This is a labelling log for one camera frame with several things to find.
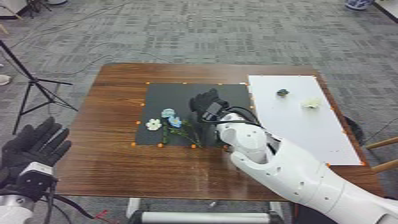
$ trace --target glove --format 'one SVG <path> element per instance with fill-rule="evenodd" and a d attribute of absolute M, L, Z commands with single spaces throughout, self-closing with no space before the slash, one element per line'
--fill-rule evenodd
<path fill-rule="evenodd" d="M 191 111 L 198 112 L 198 121 L 202 122 L 203 114 L 209 112 L 209 108 L 214 103 L 219 103 L 221 108 L 230 107 L 228 101 L 221 100 L 218 89 L 212 89 L 207 93 L 198 94 L 191 99 Z"/>
<path fill-rule="evenodd" d="M 67 141 L 70 130 L 56 123 L 54 117 L 47 119 L 38 128 L 33 125 L 24 127 L 17 138 L 6 143 L 3 148 L 3 166 L 0 166 L 0 187 L 17 183 L 17 178 L 33 162 L 45 165 L 56 165 L 72 147 L 72 141 Z"/>

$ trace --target wooden table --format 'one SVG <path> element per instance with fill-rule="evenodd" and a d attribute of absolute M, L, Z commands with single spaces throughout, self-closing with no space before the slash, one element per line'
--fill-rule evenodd
<path fill-rule="evenodd" d="M 319 77 L 360 157 L 367 161 L 326 82 L 310 66 L 111 64 L 104 66 L 72 126 L 74 147 L 58 167 L 61 194 L 283 200 L 237 170 L 223 150 L 132 147 L 148 82 L 237 84 L 248 82 L 248 74 Z M 333 169 L 354 184 L 383 195 L 369 165 Z"/>

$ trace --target carpet floor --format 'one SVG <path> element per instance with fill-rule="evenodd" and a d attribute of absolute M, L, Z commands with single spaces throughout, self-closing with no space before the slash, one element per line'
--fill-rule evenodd
<path fill-rule="evenodd" d="M 24 21 L 3 21 L 0 34 L 29 70 L 42 78 L 75 85 L 59 95 L 81 107 L 102 65 L 122 62 L 180 64 L 312 65 L 328 80 L 345 115 L 367 138 L 398 117 L 398 26 L 376 7 L 351 11 L 338 0 L 70 0 Z M 0 142 L 11 139 L 27 78 L 0 57 Z M 29 105 L 43 97 L 33 92 Z M 22 125 L 49 116 L 68 126 L 75 112 L 58 105 L 24 117 Z M 392 123 L 376 142 L 398 135 Z M 397 159 L 397 147 L 367 152 L 370 165 Z M 398 172 L 381 174 L 386 195 L 398 197 Z M 106 209 L 123 220 L 123 198 L 74 197 L 93 213 Z M 207 211 L 209 202 L 148 200 L 159 210 Z M 269 203 L 225 202 L 223 211 L 264 211 Z M 45 205 L 38 206 L 42 223 Z M 97 223 L 68 209 L 74 223 Z M 67 223 L 59 213 L 54 223 Z"/>

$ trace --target white paper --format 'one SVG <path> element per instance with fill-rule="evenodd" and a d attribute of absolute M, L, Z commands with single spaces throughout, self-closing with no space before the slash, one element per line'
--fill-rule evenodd
<path fill-rule="evenodd" d="M 358 152 L 314 76 L 250 75 L 258 118 L 267 131 L 287 138 L 331 165 L 361 165 Z M 278 91 L 287 89 L 287 97 Z M 321 107 L 303 107 L 310 98 Z"/>

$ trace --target blue flower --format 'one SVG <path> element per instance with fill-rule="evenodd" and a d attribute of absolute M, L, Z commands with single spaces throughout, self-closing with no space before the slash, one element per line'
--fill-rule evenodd
<path fill-rule="evenodd" d="M 171 123 L 171 126 L 175 127 L 175 128 L 182 128 L 182 120 L 180 120 L 180 117 L 175 117 L 175 116 L 171 116 L 170 117 L 170 123 Z"/>
<path fill-rule="evenodd" d="M 175 117 L 177 115 L 177 112 L 171 108 L 164 109 L 162 111 L 162 118 L 170 118 L 170 117 Z"/>

